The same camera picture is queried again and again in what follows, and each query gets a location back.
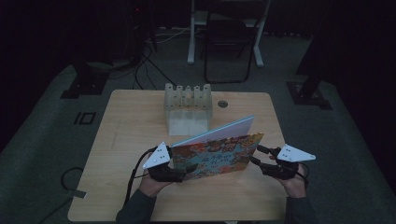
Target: chair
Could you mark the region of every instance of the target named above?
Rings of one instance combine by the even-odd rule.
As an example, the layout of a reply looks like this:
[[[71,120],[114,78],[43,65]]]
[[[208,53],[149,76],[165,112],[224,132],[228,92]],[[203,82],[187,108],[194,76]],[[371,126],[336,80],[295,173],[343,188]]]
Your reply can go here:
[[[257,27],[264,16],[266,5],[262,0],[223,0],[209,6],[206,18],[206,30],[202,53],[205,55],[205,81],[208,83],[241,83],[248,79],[253,56]],[[252,27],[247,27],[245,21],[253,22]],[[207,53],[209,51],[230,50],[239,51],[239,58],[245,46],[249,45],[250,53],[247,64],[247,73],[244,77],[235,80],[211,80],[207,76]]]

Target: dark background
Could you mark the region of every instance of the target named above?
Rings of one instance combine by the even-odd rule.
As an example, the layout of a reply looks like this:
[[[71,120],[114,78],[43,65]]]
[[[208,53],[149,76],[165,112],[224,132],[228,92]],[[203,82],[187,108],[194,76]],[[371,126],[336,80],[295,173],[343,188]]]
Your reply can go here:
[[[197,0],[197,8],[208,1]],[[140,1],[3,0],[0,6],[3,149],[54,76],[71,63],[128,58]],[[152,1],[154,27],[188,27],[190,1]],[[337,87],[378,166],[395,191],[395,16],[391,1],[274,0],[264,32],[312,43],[297,71]]]

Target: sleeve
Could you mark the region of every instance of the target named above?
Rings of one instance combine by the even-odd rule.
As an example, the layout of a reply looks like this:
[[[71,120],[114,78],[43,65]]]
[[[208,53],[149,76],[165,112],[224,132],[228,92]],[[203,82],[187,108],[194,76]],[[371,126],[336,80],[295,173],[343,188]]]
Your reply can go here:
[[[318,224],[315,210],[311,202],[305,198],[291,198],[286,200],[285,224]]]
[[[156,201],[157,197],[151,198],[137,189],[129,202],[117,213],[117,223],[149,223]]]

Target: stand base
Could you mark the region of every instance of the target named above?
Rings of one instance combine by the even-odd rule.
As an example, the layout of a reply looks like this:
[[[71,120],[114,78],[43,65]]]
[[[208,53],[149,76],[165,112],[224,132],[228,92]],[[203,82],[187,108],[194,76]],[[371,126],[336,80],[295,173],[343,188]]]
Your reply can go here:
[[[79,85],[78,76],[68,91],[64,91],[61,99],[78,99],[80,95],[101,95],[108,79],[108,73],[93,73],[94,79],[90,85]]]
[[[329,101],[325,100],[320,93],[320,90],[316,90],[310,98],[302,97],[300,89],[303,83],[300,82],[286,82],[288,89],[295,105],[318,105],[322,110],[332,110],[332,106]]]

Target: desk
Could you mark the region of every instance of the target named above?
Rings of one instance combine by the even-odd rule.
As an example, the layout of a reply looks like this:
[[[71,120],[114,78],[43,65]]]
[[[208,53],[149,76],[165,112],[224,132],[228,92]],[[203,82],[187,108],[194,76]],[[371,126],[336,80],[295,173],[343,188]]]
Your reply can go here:
[[[264,133],[263,145],[285,144],[267,93],[212,91],[212,99],[211,129],[254,115],[250,132]],[[167,134],[163,100],[164,91],[113,91],[78,184],[87,196],[73,200],[68,213],[71,221],[115,220],[131,172],[143,152],[162,141],[171,145],[187,137]],[[220,100],[228,106],[219,107]],[[273,163],[263,153],[254,156]],[[137,178],[133,192],[139,183]],[[166,187],[158,196],[151,220],[274,220],[284,217],[285,204],[286,193],[279,183],[250,163],[244,171]]]
[[[268,9],[271,5],[271,0],[266,1],[266,8],[262,21],[259,24],[259,31],[256,36],[256,43],[254,44],[253,52],[254,58],[256,59],[256,64],[258,67],[264,67],[264,62],[262,61],[262,54],[260,53],[259,44],[262,39],[262,30],[264,29],[265,21],[267,19]],[[189,55],[187,57],[188,64],[194,64],[195,61],[195,25],[206,25],[206,13],[203,11],[195,10],[195,0],[191,0],[191,32],[190,32],[190,44],[189,44]]]

